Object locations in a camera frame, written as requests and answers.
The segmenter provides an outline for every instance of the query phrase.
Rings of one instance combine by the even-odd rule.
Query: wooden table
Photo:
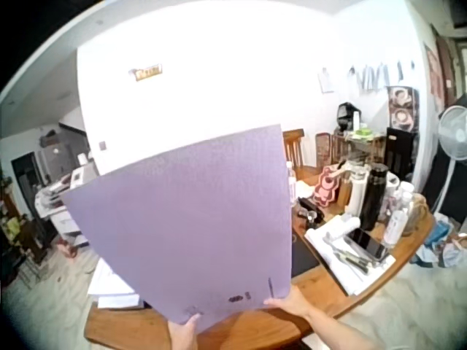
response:
[[[317,175],[309,173],[307,176],[306,171],[301,171],[300,177],[308,184],[317,181]],[[339,212],[340,208],[331,206],[326,210],[326,219]],[[429,215],[419,224],[416,233],[402,238],[393,250],[395,263],[358,296],[347,296],[323,264],[295,277],[292,282],[315,306],[332,317],[340,317],[368,300],[397,274],[423,243],[433,223],[433,217]],[[303,220],[294,218],[293,227],[297,234],[304,236]],[[371,234],[381,238],[383,232],[384,226],[377,225]],[[305,242],[322,261],[311,245]],[[247,311],[233,315],[200,334],[198,345],[200,350],[276,349],[311,332],[309,324],[303,319],[279,309]],[[166,320],[152,309],[110,311],[97,309],[93,304],[85,326],[85,337],[91,342],[119,350],[170,349]]]

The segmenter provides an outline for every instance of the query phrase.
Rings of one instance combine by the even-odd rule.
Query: hand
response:
[[[312,307],[304,295],[301,294],[300,289],[294,285],[290,286],[287,297],[284,299],[267,299],[264,301],[264,305],[281,308],[285,312],[299,317],[305,317]]]
[[[169,333],[172,342],[172,350],[195,350],[196,344],[196,321],[200,314],[192,316],[185,324],[176,324],[169,321]]]

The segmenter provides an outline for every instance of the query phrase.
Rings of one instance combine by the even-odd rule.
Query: coffee maker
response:
[[[345,131],[353,130],[354,112],[358,112],[360,116],[362,115],[361,110],[350,102],[345,102],[339,105],[339,108],[337,109],[337,125],[339,126],[339,129],[336,130],[338,135],[343,136]]]

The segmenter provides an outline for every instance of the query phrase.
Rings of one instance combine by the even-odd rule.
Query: tiled floor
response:
[[[4,290],[3,311],[31,349],[106,349],[83,337],[92,302],[86,292],[97,260],[89,247],[74,262],[53,252],[31,290],[18,279]],[[467,349],[467,258],[451,269],[407,265],[341,321],[388,349]],[[314,350],[326,349],[316,335],[305,341]]]

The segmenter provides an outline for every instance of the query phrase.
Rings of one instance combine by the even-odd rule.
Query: purple board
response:
[[[278,125],[174,149],[63,195],[93,248],[167,319],[201,332],[288,294],[291,214]]]

